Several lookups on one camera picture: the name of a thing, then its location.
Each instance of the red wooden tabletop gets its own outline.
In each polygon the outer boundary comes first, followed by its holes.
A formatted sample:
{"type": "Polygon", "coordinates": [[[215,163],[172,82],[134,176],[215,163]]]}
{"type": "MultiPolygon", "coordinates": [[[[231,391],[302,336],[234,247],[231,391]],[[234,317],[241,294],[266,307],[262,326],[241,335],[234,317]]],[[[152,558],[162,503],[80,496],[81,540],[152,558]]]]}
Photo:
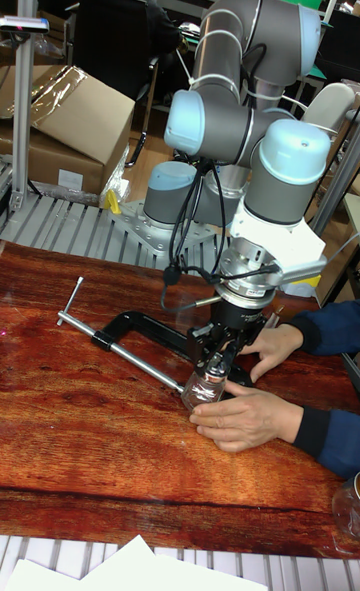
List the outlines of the red wooden tabletop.
{"type": "MultiPolygon", "coordinates": [[[[185,333],[201,308],[160,307],[162,274],[0,243],[0,533],[124,544],[352,558],[360,543],[334,526],[340,478],[274,440],[239,454],[196,433],[176,392],[57,326],[70,313],[102,328],[119,312],[144,311],[185,333]]],[[[210,296],[185,277],[170,306],[210,296]]],[[[279,294],[282,317],[314,302],[279,294]]],[[[185,383],[191,363],[137,333],[122,344],[185,383]]],[[[241,360],[249,369],[254,358],[241,360]]],[[[297,352],[257,386],[298,404],[360,406],[339,357],[297,352]]]]}

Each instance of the glass bottle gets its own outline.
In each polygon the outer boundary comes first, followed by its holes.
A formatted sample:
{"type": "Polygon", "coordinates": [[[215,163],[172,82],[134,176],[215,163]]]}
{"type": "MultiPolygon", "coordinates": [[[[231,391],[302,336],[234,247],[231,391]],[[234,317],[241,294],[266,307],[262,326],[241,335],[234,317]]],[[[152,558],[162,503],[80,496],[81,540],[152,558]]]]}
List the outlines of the glass bottle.
{"type": "Polygon", "coordinates": [[[202,375],[193,371],[181,394],[183,404],[192,411],[198,404],[218,402],[224,392],[228,367],[221,353],[215,353],[202,375]]]}
{"type": "Polygon", "coordinates": [[[339,529],[360,538],[360,473],[335,491],[332,510],[339,529]]]}

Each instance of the dark blue sleeve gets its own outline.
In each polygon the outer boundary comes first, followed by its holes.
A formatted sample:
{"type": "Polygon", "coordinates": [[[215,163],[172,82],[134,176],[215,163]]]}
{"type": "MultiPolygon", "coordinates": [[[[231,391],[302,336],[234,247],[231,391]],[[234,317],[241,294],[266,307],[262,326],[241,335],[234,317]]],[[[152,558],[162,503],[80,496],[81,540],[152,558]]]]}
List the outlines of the dark blue sleeve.
{"type": "Polygon", "coordinates": [[[360,300],[331,302],[318,311],[302,311],[289,324],[304,336],[302,350],[315,355],[360,351],[360,300]]]}
{"type": "Polygon", "coordinates": [[[360,416],[348,411],[330,412],[325,443],[317,460],[345,480],[360,471],[360,416]]]}

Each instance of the cardboard box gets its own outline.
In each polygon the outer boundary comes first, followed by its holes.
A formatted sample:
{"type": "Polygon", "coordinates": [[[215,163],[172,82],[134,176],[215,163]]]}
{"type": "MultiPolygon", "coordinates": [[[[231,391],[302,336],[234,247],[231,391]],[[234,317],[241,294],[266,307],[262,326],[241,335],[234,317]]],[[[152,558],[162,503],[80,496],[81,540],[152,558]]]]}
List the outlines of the cardboard box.
{"type": "MultiPolygon", "coordinates": [[[[0,154],[12,153],[12,122],[0,120],[0,154]]],[[[112,170],[57,140],[30,130],[29,178],[100,195],[112,170]]]]}
{"type": "MultiPolygon", "coordinates": [[[[1,153],[12,140],[14,83],[11,68],[0,91],[1,153]]],[[[76,67],[34,67],[29,177],[69,188],[77,181],[77,190],[99,194],[125,151],[133,109],[133,100],[76,67]]]]}

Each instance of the person's left hand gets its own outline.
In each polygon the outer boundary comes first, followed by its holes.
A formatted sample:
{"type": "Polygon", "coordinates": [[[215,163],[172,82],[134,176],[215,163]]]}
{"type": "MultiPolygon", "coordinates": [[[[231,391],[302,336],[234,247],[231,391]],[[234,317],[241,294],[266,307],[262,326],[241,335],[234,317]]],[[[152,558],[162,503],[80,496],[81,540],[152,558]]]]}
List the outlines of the person's left hand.
{"type": "Polygon", "coordinates": [[[198,433],[214,440],[219,449],[235,453],[274,438],[295,441],[303,417],[302,407],[229,380],[225,390],[236,397],[200,404],[190,416],[190,422],[198,425],[198,433]]]}

